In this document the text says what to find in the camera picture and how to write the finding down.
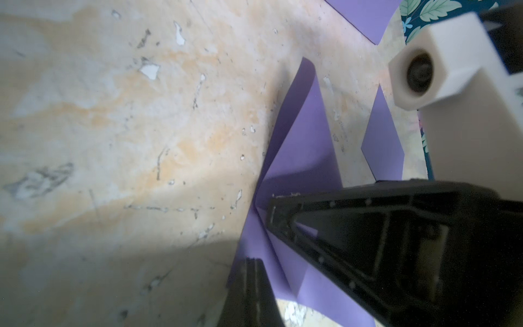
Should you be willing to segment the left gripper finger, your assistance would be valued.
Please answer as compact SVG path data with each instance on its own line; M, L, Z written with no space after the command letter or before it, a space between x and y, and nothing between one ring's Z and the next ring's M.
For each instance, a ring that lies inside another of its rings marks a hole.
M217 325L285 325L262 260L247 258L238 265Z

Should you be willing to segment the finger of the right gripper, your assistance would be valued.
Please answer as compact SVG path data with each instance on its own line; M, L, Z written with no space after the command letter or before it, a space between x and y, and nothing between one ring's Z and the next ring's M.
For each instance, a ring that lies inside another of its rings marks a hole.
M270 201L267 228L387 326L521 326L522 203L381 181Z

